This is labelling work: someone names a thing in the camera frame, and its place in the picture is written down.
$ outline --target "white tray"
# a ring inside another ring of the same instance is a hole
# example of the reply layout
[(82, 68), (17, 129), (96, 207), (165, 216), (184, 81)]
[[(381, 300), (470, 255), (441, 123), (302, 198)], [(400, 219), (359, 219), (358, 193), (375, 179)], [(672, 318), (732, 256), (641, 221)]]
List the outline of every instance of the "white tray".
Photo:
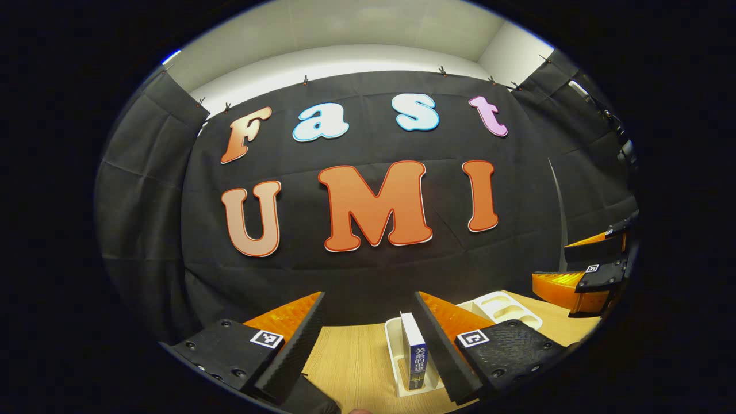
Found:
[[(542, 326), (542, 318), (536, 316), (504, 292), (491, 292), (480, 298), (458, 304), (458, 306), (476, 315), (485, 317), (488, 320), (492, 320), (495, 323), (501, 323), (509, 319), (518, 319), (534, 329), (539, 329)], [(434, 366), (430, 349), (427, 371), (424, 375), (424, 387), (420, 390), (406, 390), (402, 384), (401, 371), (399, 371), (399, 361), (404, 358), (401, 317), (394, 317), (387, 320), (383, 325), (383, 330), (386, 332), (391, 369), (394, 372), (394, 383), (396, 384), (396, 395), (398, 397), (413, 396), (445, 387), (445, 384), (439, 377), (437, 368)]]

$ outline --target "light blue letter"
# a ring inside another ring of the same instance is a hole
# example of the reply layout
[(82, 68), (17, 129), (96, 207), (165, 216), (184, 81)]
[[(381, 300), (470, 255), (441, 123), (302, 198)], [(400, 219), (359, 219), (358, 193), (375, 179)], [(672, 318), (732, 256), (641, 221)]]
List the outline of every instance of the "light blue letter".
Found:
[(432, 130), (439, 124), (439, 115), (434, 111), (434, 101), (424, 94), (401, 94), (394, 97), (391, 106), (401, 115), (396, 122), (407, 131)]
[(314, 141), (320, 136), (337, 138), (347, 132), (350, 127), (342, 120), (342, 105), (324, 103), (305, 109), (299, 114), (302, 120), (291, 134), (299, 142)]

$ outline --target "orange letter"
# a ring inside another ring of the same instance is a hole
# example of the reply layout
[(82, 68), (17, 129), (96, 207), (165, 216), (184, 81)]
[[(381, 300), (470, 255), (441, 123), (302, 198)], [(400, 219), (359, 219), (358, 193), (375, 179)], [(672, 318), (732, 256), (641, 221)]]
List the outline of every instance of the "orange letter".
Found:
[(263, 236), (258, 240), (251, 239), (245, 230), (243, 202), (248, 193), (244, 189), (232, 189), (222, 193), (227, 231), (230, 233), (230, 241), (240, 253), (246, 256), (265, 257), (278, 247), (276, 194), (279, 191), (281, 191), (281, 183), (278, 181), (264, 181), (253, 187), (253, 195), (261, 201), (261, 220), (263, 221)]
[(332, 235), (325, 241), (331, 252), (355, 250), (361, 240), (353, 235), (350, 216), (358, 223), (371, 246), (378, 246), (394, 213), (394, 230), (389, 233), (392, 245), (413, 245), (432, 238), (432, 229), (424, 220), (422, 176), (426, 168), (416, 161), (393, 163), (383, 179), (378, 195), (353, 166), (324, 169), (318, 180), (327, 186), (330, 197)]
[(245, 155), (248, 147), (243, 143), (247, 137), (248, 142), (255, 139), (258, 128), (261, 126), (259, 119), (268, 119), (271, 116), (271, 107), (265, 107), (254, 113), (246, 115), (230, 124), (233, 131), (230, 133), (230, 141), (227, 143), (227, 151), (222, 156), (220, 164), (227, 164)]
[(494, 228), (498, 224), (498, 216), (493, 212), (493, 165), (488, 161), (473, 160), (462, 164), (462, 170), (470, 177), (473, 192), (473, 217), (467, 222), (467, 228), (474, 233)]

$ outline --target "table surface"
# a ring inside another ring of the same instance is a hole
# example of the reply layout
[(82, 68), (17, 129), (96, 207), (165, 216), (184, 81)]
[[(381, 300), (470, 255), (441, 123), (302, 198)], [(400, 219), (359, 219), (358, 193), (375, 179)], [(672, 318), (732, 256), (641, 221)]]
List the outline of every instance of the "table surface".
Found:
[[(599, 317), (570, 318), (567, 309), (504, 292), (542, 318), (539, 332), (560, 345), (581, 340), (600, 320)], [(355, 408), (374, 414), (443, 414), (464, 407), (451, 402), (444, 388), (413, 396), (396, 396), (382, 323), (324, 326), (302, 372), (335, 400), (344, 414)]]

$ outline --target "book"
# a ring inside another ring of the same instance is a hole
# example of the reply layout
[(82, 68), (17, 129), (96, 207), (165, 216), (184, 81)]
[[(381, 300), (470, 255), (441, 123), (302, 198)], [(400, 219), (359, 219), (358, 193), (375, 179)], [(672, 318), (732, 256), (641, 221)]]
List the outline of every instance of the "book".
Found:
[(429, 353), (422, 332), (411, 313), (401, 313), (403, 331), (404, 360), (408, 364), (409, 390), (419, 390), (424, 386), (424, 374), (427, 371)]

